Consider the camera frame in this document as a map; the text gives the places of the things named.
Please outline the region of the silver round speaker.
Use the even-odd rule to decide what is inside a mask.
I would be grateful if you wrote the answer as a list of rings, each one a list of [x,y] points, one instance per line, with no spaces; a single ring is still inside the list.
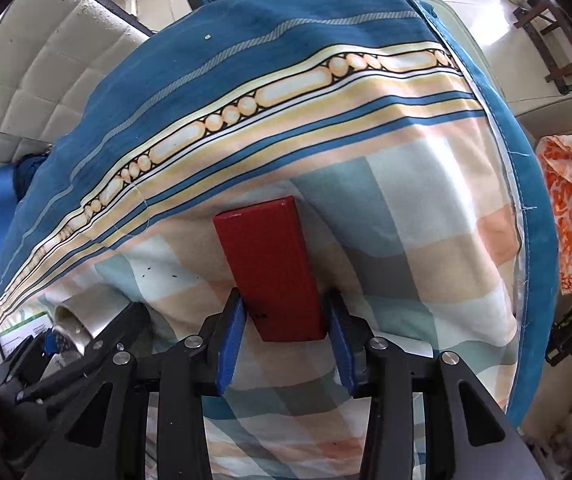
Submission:
[[[114,319],[114,313],[101,304],[71,297],[54,308],[54,334],[64,341],[65,352],[85,356],[98,335]]]

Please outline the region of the red rectangular box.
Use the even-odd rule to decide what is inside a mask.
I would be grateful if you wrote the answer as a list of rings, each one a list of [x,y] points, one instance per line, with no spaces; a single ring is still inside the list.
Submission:
[[[314,272],[295,199],[277,198],[213,217],[235,284],[266,342],[326,337]]]

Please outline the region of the open cardboard box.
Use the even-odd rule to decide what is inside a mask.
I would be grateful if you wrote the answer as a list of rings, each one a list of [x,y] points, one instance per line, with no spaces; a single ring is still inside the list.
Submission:
[[[50,330],[52,327],[51,317],[47,312],[36,313],[29,318],[24,318],[16,325],[0,332],[1,349],[4,350],[5,356],[19,347],[19,344],[28,336],[36,337],[40,333]],[[0,353],[0,364],[4,358]]]

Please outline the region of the plaid checkered blanket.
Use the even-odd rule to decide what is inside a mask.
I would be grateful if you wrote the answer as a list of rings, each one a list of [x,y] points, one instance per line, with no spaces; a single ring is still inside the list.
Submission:
[[[458,354],[517,430],[552,325],[552,207],[507,104],[417,0],[222,0],[150,37],[16,207],[0,322],[124,299],[150,316],[125,351],[167,351],[239,291],[213,217],[286,196],[321,307],[337,289],[375,335]],[[266,342],[243,307],[231,382],[202,399],[209,479],[362,479],[369,402],[326,315],[322,340]]]

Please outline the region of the grey quilted cushion right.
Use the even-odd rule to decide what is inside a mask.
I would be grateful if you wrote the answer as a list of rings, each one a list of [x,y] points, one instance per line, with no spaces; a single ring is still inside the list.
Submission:
[[[0,16],[0,167],[45,153],[152,32],[111,0],[13,0]]]

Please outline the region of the dark wooden chair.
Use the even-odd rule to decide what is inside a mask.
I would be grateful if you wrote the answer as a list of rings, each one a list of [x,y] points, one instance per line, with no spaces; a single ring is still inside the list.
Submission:
[[[510,0],[514,27],[522,30],[542,58],[551,82],[561,96],[572,92],[572,21],[553,0]]]

